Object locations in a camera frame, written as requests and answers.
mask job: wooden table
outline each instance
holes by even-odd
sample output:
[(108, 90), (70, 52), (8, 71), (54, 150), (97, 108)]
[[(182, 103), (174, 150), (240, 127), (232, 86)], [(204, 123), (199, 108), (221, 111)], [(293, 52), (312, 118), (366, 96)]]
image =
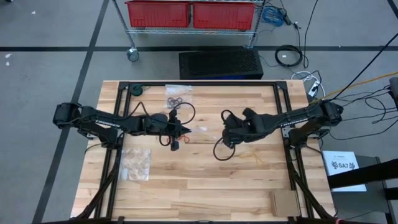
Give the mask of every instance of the wooden table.
[[(113, 113), (118, 84), (118, 81), (103, 83), (98, 110)], [(292, 109), (307, 106), (303, 83), (289, 80), (287, 84)], [(132, 96), (130, 111), (142, 101), (149, 113), (168, 114), (169, 109), (164, 108), (164, 93), (164, 86), (152, 86), (143, 95)], [(142, 182), (119, 180), (113, 220), (125, 216), (126, 220), (286, 221), (285, 217), (272, 216), (269, 198), (272, 190), (290, 189), (279, 130), (260, 141), (236, 146), (236, 154), (229, 161), (217, 161), (212, 151), (223, 130), (222, 110), (229, 109), (239, 117), (243, 117), (241, 113), (245, 107), (259, 114), (277, 113), (272, 87), (194, 86), (192, 103), (197, 114), (185, 126), (193, 132), (187, 135), (190, 138), (188, 144), (180, 141), (178, 151), (172, 152), (169, 147), (161, 146), (157, 136), (126, 136), (124, 149), (152, 151), (150, 175), (148, 181)], [(135, 115), (138, 114), (143, 114), (141, 108)], [(191, 109), (178, 111), (182, 122), (191, 116)], [(88, 145), (96, 143), (98, 141), (89, 141)], [(315, 140), (308, 145), (318, 149)], [(71, 217), (82, 212), (97, 192), (105, 152), (106, 149), (98, 146), (86, 153)], [(230, 151), (220, 146), (218, 153), (221, 157)], [(321, 155), (304, 148), (302, 157), (309, 189), (333, 215), (335, 209)], [(298, 195), (305, 217), (301, 191)]]

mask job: red plastic bin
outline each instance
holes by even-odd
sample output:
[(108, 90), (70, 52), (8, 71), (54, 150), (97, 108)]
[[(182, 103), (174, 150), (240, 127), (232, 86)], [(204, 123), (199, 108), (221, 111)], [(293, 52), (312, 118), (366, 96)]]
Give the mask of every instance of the red plastic bin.
[(131, 27), (188, 27), (189, 3), (129, 1)]
[(194, 28), (251, 29), (254, 13), (252, 3), (193, 3)]

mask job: caster wheel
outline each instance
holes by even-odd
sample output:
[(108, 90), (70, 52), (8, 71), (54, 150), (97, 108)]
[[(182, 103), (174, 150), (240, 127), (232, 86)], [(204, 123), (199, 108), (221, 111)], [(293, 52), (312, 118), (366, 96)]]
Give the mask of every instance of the caster wheel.
[(139, 53), (137, 49), (129, 49), (127, 50), (127, 58), (130, 62), (136, 62), (139, 59)]

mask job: blue cable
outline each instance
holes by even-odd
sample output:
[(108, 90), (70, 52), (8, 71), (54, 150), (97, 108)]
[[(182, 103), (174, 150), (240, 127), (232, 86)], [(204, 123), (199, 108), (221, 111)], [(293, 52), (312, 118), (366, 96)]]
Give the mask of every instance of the blue cable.
[(261, 15), (262, 22), (272, 24), (276, 27), (283, 25), (285, 21), (284, 19), (285, 17), (282, 10), (275, 7), (266, 6)]

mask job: white cable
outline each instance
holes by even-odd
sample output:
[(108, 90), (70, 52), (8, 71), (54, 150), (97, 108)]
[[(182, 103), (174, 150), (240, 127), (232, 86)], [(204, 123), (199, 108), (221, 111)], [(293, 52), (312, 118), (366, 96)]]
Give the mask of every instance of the white cable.
[[(309, 71), (299, 71), (299, 72), (295, 72), (295, 73), (293, 73), (293, 75), (292, 75), (292, 77), (291, 77), (290, 79), (293, 80), (293, 78), (294, 78), (295, 75), (301, 74), (301, 73), (306, 73), (306, 74), (308, 74), (306, 77), (302, 78), (302, 79), (303, 79), (303, 82), (309, 81), (309, 80), (311, 80), (311, 79), (315, 79), (316, 81), (320, 82), (319, 79), (318, 79), (317, 77), (313, 76), (312, 73), (309, 72)], [(325, 91), (325, 89), (324, 89), (322, 83), (320, 84), (320, 86), (321, 86), (321, 89), (322, 89), (322, 92), (323, 92), (323, 97), (325, 97), (325, 96), (326, 96), (326, 91)]]

